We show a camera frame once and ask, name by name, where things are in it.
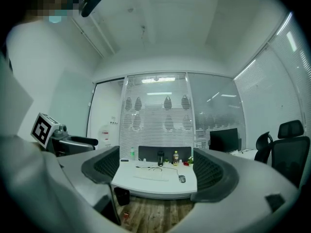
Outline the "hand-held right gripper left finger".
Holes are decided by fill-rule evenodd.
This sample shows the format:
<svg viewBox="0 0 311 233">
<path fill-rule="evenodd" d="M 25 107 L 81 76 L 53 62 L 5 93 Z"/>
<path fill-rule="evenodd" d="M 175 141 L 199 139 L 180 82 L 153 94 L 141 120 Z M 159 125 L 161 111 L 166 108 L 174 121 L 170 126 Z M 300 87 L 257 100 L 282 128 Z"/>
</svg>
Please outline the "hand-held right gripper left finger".
<svg viewBox="0 0 311 233">
<path fill-rule="evenodd" d="M 81 166 L 81 172 L 94 183 L 111 183 L 120 166 L 120 147 L 115 146 L 94 156 Z"/>
</svg>

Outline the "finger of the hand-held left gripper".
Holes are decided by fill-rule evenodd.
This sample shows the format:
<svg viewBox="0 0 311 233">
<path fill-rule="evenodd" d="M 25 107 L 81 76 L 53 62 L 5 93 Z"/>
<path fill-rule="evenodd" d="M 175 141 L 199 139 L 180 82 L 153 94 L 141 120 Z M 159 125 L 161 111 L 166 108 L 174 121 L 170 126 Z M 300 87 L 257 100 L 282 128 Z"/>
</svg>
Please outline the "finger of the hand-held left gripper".
<svg viewBox="0 0 311 233">
<path fill-rule="evenodd" d="M 94 138 L 88 138 L 88 137 L 80 137 L 80 136 L 71 136 L 71 140 L 79 143 L 89 144 L 93 146 L 98 145 L 98 140 Z"/>
</svg>

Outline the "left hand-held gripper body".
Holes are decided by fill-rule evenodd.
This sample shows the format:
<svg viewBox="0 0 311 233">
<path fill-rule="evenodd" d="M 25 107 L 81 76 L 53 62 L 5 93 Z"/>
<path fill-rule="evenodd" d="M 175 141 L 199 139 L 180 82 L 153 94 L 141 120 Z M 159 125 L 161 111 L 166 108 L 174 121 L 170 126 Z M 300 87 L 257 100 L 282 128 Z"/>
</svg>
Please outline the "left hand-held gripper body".
<svg viewBox="0 0 311 233">
<path fill-rule="evenodd" d="M 71 140 L 65 124 L 47 114 L 39 113 L 33 125 L 31 136 L 46 152 L 57 157 L 95 150 L 95 146 Z"/>
</svg>

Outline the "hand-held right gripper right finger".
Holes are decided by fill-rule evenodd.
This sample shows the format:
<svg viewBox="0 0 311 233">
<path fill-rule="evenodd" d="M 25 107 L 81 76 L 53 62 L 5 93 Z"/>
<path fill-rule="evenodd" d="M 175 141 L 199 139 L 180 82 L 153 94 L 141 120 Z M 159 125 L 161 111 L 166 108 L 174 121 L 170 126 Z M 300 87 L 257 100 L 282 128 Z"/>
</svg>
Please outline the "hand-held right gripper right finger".
<svg viewBox="0 0 311 233">
<path fill-rule="evenodd" d="M 193 149 L 193 157 L 197 191 L 191 194 L 191 201 L 220 202 L 237 187 L 239 174 L 230 163 L 199 148 Z"/>
</svg>

